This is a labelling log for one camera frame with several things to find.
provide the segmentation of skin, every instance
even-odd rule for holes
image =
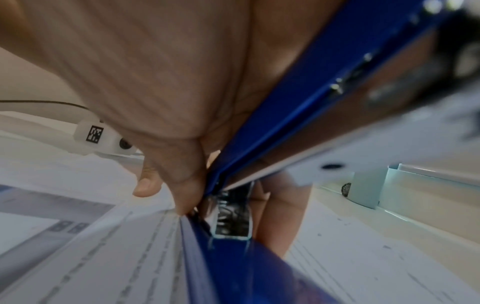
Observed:
[[[202,199],[205,155],[222,149],[343,1],[21,4],[48,64],[99,117],[144,152],[172,191],[177,212],[186,214]],[[326,140],[338,135],[337,129],[346,132],[384,115],[367,112],[358,101],[420,65],[434,44],[432,33],[417,41],[327,117],[261,161],[275,163],[318,141],[318,134],[326,134],[321,136]],[[250,203],[254,237],[283,256],[298,232],[310,191],[279,188],[275,179],[257,183]]]

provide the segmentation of round hole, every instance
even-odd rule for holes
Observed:
[[[125,139],[120,139],[120,143],[119,143],[120,147],[124,150],[128,150],[130,149],[131,147],[133,147],[128,141],[126,141]]]
[[[343,167],[345,167],[344,164],[327,164],[323,165],[321,168],[322,170],[338,170],[342,169]]]

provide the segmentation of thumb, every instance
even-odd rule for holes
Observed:
[[[140,177],[133,190],[133,195],[137,197],[155,195],[162,189],[162,184],[163,181],[157,168],[155,168],[154,164],[148,158],[145,158],[143,160]]]
[[[207,167],[197,139],[160,139],[140,147],[169,187],[179,215],[187,214],[200,203]]]

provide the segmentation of wire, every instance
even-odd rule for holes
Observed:
[[[19,104],[27,104],[27,103],[31,103],[31,104],[57,104],[57,105],[65,105],[65,106],[72,106],[72,107],[77,107],[77,108],[80,108],[80,109],[84,109],[84,110],[88,110],[90,111],[89,108],[85,107],[85,106],[82,106],[82,105],[78,105],[78,104],[74,104],[74,103],[70,103],[70,102],[65,102],[65,101],[53,101],[53,100],[0,100],[0,103],[19,103]]]

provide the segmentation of black square icon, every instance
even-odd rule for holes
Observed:
[[[99,143],[100,136],[102,136],[102,132],[104,129],[102,127],[92,126],[90,128],[90,132],[86,137],[86,141],[90,141],[91,143],[97,144]]]

